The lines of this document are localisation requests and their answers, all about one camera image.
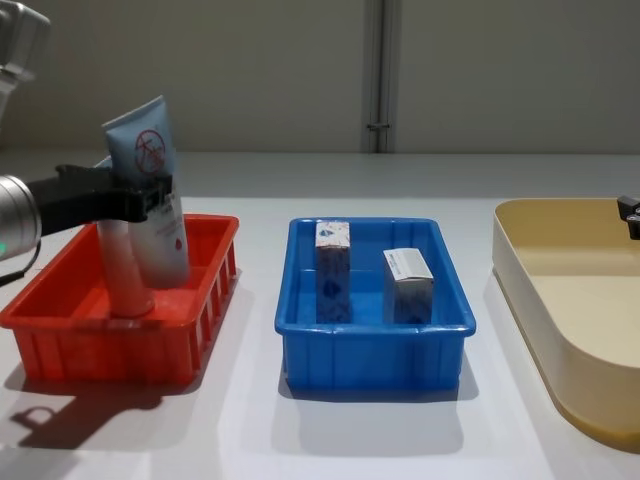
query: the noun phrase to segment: gray wall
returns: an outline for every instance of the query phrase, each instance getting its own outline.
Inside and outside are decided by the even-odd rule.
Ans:
[[[640,1],[402,10],[397,151],[640,151]]]
[[[2,141],[102,146],[105,120],[164,93],[183,150],[357,151],[366,1],[30,1],[53,36]],[[640,1],[401,11],[396,151],[640,151]]]
[[[53,30],[5,145],[101,147],[154,96],[180,149],[358,151],[364,2],[26,0]]]

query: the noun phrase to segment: red plastic crate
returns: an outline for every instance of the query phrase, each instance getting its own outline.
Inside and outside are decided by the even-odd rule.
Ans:
[[[238,219],[185,215],[191,279],[155,290],[155,308],[112,318],[95,225],[84,227],[0,314],[27,377],[188,384],[231,298]]]

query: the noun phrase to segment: beige tray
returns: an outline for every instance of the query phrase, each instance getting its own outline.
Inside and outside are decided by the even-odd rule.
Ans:
[[[493,262],[556,408],[594,439],[640,452],[640,241],[616,201],[503,203]]]

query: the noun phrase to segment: blue bin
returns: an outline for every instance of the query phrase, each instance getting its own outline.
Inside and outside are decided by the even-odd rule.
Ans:
[[[317,324],[315,226],[350,224],[352,323]],[[383,322],[384,256],[418,248],[434,276],[431,324]],[[283,368],[293,389],[452,389],[465,337],[475,333],[469,307],[438,224],[411,218],[307,218],[289,225],[275,319]]]

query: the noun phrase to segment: white box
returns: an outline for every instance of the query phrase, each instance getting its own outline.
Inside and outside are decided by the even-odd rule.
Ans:
[[[316,224],[316,323],[349,323],[351,240],[346,222]]]
[[[433,275],[420,250],[384,250],[384,321],[398,324],[431,323]]]

